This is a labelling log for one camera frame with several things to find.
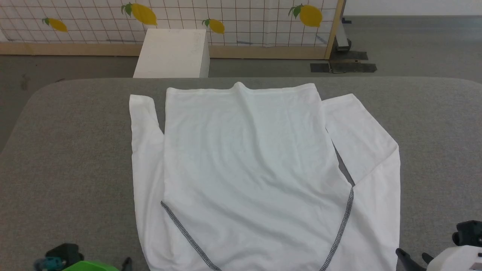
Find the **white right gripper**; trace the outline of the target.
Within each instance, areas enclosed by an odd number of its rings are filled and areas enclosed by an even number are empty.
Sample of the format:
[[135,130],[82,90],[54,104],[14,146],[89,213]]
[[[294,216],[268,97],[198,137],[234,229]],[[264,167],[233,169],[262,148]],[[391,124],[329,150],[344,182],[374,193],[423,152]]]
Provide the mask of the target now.
[[403,249],[398,248],[395,253],[405,271],[482,271],[482,247],[451,247],[437,257],[423,252],[422,259],[427,264],[427,269],[412,260],[410,254]]

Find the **white box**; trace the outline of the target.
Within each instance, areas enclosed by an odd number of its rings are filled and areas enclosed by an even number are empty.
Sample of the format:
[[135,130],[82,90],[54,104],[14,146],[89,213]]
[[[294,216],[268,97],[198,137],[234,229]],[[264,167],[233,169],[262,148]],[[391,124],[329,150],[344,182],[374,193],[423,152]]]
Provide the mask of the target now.
[[148,29],[134,78],[207,78],[210,53],[204,29]]

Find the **white long-sleeve shirt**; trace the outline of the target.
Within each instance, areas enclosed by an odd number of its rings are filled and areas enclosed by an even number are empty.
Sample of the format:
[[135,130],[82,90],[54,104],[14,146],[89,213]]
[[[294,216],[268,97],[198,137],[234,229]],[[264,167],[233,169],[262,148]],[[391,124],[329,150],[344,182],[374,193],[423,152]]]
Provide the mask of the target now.
[[399,146],[352,94],[132,94],[138,236],[150,271],[396,271]]

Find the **dark floor base plate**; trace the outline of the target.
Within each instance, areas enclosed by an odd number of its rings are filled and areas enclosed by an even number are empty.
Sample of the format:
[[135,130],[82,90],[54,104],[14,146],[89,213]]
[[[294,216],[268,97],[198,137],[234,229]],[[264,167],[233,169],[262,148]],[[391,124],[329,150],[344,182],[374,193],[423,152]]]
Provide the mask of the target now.
[[365,63],[369,60],[367,52],[342,51],[331,53],[325,63],[310,63],[312,73],[374,73],[376,64]]

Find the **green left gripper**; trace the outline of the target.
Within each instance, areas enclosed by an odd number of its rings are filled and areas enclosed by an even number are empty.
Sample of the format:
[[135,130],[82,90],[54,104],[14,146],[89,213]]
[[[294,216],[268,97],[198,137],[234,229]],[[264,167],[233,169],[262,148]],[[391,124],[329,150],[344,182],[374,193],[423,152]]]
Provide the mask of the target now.
[[[66,268],[66,271],[119,271],[116,267],[97,262],[97,261],[79,261]],[[131,257],[127,257],[122,263],[122,271],[133,271],[133,261]]]

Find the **grey metal panel stand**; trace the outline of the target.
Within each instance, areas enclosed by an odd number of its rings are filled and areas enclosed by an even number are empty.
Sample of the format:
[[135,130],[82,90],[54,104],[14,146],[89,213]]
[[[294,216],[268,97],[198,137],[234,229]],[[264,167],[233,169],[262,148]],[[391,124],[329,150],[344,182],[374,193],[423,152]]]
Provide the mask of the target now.
[[348,38],[344,24],[351,24],[351,20],[346,20],[344,17],[341,17],[339,26],[336,31],[335,37],[335,49],[337,52],[348,52],[351,50],[352,42]]

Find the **lemon print grid panel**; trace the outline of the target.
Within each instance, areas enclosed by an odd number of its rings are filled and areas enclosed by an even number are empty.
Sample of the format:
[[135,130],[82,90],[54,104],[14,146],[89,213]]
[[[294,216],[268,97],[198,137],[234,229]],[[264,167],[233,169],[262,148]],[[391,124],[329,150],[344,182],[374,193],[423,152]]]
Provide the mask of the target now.
[[138,56],[197,29],[214,58],[328,59],[346,0],[0,0],[0,55]]

